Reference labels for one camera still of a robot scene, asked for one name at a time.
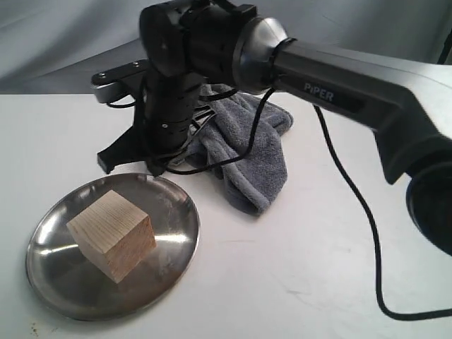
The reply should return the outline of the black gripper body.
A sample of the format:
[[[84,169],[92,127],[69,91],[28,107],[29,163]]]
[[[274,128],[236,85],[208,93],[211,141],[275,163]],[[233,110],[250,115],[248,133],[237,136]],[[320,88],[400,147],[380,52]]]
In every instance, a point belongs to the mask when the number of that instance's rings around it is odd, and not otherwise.
[[[143,127],[143,147],[149,154],[171,155],[186,145],[203,84],[204,77],[197,73],[165,76],[149,67]]]

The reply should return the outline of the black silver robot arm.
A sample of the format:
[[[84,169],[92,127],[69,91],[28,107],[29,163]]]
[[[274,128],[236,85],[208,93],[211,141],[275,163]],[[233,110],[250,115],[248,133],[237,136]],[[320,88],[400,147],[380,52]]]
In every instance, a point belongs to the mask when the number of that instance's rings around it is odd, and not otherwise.
[[[99,152],[104,172],[144,160],[153,174],[182,154],[201,86],[230,93],[282,91],[374,133],[389,184],[411,180],[406,203],[418,230],[451,252],[451,67],[394,59],[288,37],[253,5],[168,1],[141,11],[146,59],[103,71],[99,102],[134,98],[131,128]]]

